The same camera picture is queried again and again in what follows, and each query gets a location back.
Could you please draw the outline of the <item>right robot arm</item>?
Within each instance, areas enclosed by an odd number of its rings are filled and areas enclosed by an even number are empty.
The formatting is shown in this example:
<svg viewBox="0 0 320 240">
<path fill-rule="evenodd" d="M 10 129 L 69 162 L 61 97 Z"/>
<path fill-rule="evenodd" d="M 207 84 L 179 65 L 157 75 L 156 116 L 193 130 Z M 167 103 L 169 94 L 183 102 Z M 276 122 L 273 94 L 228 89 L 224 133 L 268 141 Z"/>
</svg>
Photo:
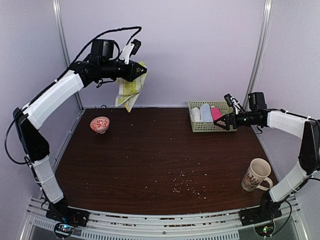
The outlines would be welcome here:
<svg viewBox="0 0 320 240">
<path fill-rule="evenodd" d="M 291 163 L 283 178 L 262 195 L 253 212 L 259 220 L 266 221 L 320 171 L 320 122 L 281 108 L 269 108 L 263 92 L 249 93 L 247 99 L 248 110 L 235 97 L 226 94 L 224 100 L 232 110 L 214 120 L 214 125 L 226 131 L 252 126 L 258 130 L 266 128 L 268 140 L 284 137 L 276 147 L 282 152 L 281 157 L 296 155 L 296 163 Z"/>
</svg>

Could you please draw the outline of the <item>pink towel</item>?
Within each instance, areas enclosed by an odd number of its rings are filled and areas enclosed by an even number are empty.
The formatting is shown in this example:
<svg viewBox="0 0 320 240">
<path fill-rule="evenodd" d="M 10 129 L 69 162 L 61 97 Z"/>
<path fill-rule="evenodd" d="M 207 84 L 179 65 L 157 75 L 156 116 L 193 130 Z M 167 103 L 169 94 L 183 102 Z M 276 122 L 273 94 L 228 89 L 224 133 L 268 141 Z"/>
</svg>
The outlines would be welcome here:
<svg viewBox="0 0 320 240">
<path fill-rule="evenodd" d="M 222 113 L 218 108 L 212 107 L 210 111 L 213 121 L 217 121 L 219 118 L 222 117 Z"/>
</svg>

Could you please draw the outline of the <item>green patterned towel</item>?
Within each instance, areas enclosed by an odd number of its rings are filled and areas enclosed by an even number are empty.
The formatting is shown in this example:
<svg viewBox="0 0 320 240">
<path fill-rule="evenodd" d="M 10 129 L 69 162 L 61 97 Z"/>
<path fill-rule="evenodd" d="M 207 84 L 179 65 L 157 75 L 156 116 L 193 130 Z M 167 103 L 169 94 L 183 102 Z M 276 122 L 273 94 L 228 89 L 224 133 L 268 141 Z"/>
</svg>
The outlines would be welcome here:
<svg viewBox="0 0 320 240">
<path fill-rule="evenodd" d="M 144 73 L 132 82 L 126 81 L 123 78 L 118 78 L 117 83 L 119 89 L 114 106 L 117 108 L 123 105 L 127 112 L 130 113 L 141 94 L 146 77 L 147 73 Z"/>
</svg>

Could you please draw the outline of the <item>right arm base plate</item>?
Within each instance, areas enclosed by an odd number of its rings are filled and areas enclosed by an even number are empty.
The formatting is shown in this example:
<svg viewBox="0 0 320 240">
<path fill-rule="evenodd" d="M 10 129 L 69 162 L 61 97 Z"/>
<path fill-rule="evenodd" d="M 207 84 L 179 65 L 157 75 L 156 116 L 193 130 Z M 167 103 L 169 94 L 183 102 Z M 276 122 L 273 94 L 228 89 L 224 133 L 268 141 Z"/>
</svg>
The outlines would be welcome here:
<svg viewBox="0 0 320 240">
<path fill-rule="evenodd" d="M 282 212 L 279 209 L 265 213 L 260 210 L 259 206 L 253 208 L 243 208 L 239 211 L 239 218 L 243 227 L 271 221 L 273 218 L 279 218 L 281 216 Z"/>
</svg>

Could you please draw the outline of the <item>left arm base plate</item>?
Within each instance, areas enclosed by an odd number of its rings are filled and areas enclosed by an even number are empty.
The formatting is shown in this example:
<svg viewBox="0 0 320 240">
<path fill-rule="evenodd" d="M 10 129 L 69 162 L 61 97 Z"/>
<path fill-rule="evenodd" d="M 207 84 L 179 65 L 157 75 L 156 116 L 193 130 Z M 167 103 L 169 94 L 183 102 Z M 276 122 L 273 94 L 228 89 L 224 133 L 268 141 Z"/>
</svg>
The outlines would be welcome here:
<svg viewBox="0 0 320 240">
<path fill-rule="evenodd" d="M 69 225 L 86 227 L 90 213 L 86 210 L 80 210 L 71 207 L 57 209 L 50 206 L 45 216 L 48 219 L 67 223 Z"/>
</svg>

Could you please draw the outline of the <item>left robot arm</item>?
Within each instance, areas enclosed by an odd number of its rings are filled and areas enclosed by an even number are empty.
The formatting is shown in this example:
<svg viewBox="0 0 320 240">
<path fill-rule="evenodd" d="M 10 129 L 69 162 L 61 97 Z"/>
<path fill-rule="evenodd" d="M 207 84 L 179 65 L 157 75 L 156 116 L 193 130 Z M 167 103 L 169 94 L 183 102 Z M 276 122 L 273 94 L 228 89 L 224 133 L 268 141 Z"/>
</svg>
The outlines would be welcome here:
<svg viewBox="0 0 320 240">
<path fill-rule="evenodd" d="M 113 40 L 93 40 L 90 53 L 84 60 L 71 63 L 59 79 L 22 109 L 16 108 L 13 112 L 14 124 L 26 153 L 26 163 L 49 203 L 49 214 L 61 222 L 69 221 L 72 211 L 51 167 L 49 143 L 39 129 L 69 97 L 92 82 L 99 86 L 105 84 L 107 79 L 115 81 L 122 78 L 133 82 L 147 72 L 146 67 L 130 59 L 141 47 L 141 41 L 134 39 L 127 43 L 116 58 L 113 57 L 115 46 L 117 43 Z"/>
</svg>

